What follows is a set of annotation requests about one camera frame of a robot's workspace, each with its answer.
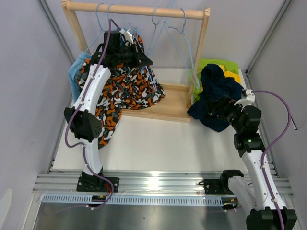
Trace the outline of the blue hanger of yellow shorts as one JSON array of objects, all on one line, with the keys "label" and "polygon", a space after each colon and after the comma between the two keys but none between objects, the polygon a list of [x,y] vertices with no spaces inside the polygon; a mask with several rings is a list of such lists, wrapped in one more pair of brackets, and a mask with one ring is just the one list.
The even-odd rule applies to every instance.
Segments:
[{"label": "blue hanger of yellow shorts", "polygon": [[151,37],[151,40],[150,40],[150,44],[148,46],[148,49],[147,49],[147,52],[146,52],[146,55],[150,56],[151,53],[152,53],[152,50],[154,49],[154,46],[157,42],[157,39],[159,38],[161,32],[162,32],[162,29],[160,29],[160,32],[158,34],[158,36],[155,38],[155,35],[156,35],[156,32],[157,32],[157,27],[159,26],[160,22],[165,19],[165,17],[159,17],[159,19],[155,22],[154,21],[154,17],[155,17],[155,12],[156,10],[159,8],[159,6],[157,6],[152,14],[152,17],[151,17],[151,21],[154,25],[154,30],[153,30],[153,34],[152,34],[152,37]]}]

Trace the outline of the navy blue shorts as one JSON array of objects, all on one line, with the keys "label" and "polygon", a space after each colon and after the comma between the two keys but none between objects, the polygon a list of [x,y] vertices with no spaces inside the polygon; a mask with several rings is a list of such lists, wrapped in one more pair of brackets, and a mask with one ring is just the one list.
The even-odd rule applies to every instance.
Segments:
[{"label": "navy blue shorts", "polygon": [[221,99],[223,96],[227,96],[237,101],[241,99],[242,90],[243,90],[243,86],[240,84],[237,84],[236,82],[234,86],[229,87],[228,90],[226,89],[222,90],[221,88],[213,88],[213,90],[207,90],[207,91],[203,90],[201,93],[200,99],[191,105],[187,113],[192,118],[196,120],[200,120],[200,122],[204,126],[216,132],[222,132],[226,128],[228,128],[229,123],[219,118],[209,117],[207,113],[205,102],[206,101],[216,101],[216,100]]}]

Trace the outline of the orange camouflage shorts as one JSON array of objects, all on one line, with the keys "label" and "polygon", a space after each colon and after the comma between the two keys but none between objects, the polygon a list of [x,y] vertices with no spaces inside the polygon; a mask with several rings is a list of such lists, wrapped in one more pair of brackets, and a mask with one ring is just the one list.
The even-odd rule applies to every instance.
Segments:
[{"label": "orange camouflage shorts", "polygon": [[122,110],[141,110],[159,103],[166,93],[155,80],[155,74],[149,66],[144,70],[131,68],[120,63],[111,72],[104,85],[95,109],[95,116],[102,124],[98,137],[98,148],[106,146],[111,140],[121,119]]}]

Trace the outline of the lime green shorts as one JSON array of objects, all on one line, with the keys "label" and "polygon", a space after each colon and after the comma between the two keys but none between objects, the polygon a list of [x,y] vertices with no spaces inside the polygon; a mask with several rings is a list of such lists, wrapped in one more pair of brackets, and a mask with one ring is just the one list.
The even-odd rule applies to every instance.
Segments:
[{"label": "lime green shorts", "polygon": [[222,69],[218,65],[224,65],[225,70],[239,74],[238,64],[235,62],[220,59],[201,58],[197,71],[201,71],[201,83],[203,90],[213,90],[213,88],[228,90],[229,87],[234,86],[234,79],[226,78],[222,72]]}]

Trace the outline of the yellow shorts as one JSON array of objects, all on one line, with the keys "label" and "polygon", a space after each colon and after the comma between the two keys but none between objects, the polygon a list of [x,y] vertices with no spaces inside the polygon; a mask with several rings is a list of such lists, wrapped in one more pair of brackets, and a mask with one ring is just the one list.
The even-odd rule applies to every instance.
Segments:
[{"label": "yellow shorts", "polygon": [[235,82],[241,84],[241,78],[240,78],[240,76],[238,74],[235,74],[233,72],[225,70],[225,66],[224,65],[219,65],[219,67],[222,69],[225,77],[233,78]]}]

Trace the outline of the blue hanger of green shorts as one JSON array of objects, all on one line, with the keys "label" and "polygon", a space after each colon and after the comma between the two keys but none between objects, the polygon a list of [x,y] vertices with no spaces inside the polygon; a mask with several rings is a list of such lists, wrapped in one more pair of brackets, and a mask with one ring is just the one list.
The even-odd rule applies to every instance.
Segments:
[{"label": "blue hanger of green shorts", "polygon": [[192,83],[194,83],[194,86],[197,89],[200,89],[201,88],[200,80],[198,79],[197,74],[196,74],[195,69],[194,69],[195,65],[194,65],[194,61],[193,61],[191,45],[190,45],[190,42],[188,41],[188,39],[186,37],[186,30],[185,30],[186,22],[187,22],[186,11],[183,8],[180,8],[180,10],[184,14],[184,22],[182,24],[182,29],[181,30],[179,30],[177,27],[170,26],[167,21],[163,21],[163,26],[164,26],[164,28],[165,28],[169,38],[171,39],[171,41],[173,43],[173,46],[175,47],[176,51],[179,53],[180,58],[181,58],[181,60],[182,60],[182,62],[184,64],[184,66],[186,67],[186,69],[188,69],[188,65],[187,65],[187,62],[186,62],[185,58],[183,57],[183,53],[180,51],[179,46],[177,45],[176,41],[174,40],[173,36],[171,35],[170,29],[176,30],[180,35],[182,35],[182,37],[183,37],[183,39],[186,42],[186,45],[188,47],[189,58],[190,58],[190,63],[191,63],[191,68],[189,70],[188,76],[190,77]]}]

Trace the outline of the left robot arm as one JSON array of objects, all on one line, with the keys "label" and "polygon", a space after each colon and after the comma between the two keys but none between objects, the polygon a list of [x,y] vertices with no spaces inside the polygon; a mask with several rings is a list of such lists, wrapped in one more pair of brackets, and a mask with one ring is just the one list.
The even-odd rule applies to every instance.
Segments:
[{"label": "left robot arm", "polygon": [[144,54],[138,39],[129,31],[105,32],[105,40],[92,55],[89,68],[80,77],[85,80],[84,87],[72,107],[64,110],[67,121],[66,133],[72,132],[78,140],[68,148],[82,148],[84,167],[77,183],[78,192],[114,193],[118,191],[119,179],[104,177],[99,159],[98,138],[102,133],[102,123],[95,115],[100,94],[108,79],[116,72],[119,64],[129,67],[143,67],[153,62]]}]

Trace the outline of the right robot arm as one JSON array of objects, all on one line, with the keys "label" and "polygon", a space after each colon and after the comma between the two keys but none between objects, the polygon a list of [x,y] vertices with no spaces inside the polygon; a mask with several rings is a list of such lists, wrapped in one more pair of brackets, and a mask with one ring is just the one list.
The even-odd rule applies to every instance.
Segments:
[{"label": "right robot arm", "polygon": [[271,175],[263,141],[258,133],[262,112],[253,106],[254,96],[235,101],[223,96],[207,101],[208,114],[227,121],[235,130],[234,146],[245,164],[251,185],[239,170],[225,170],[219,181],[224,193],[232,192],[246,214],[249,230],[292,230],[297,222],[287,208]]}]

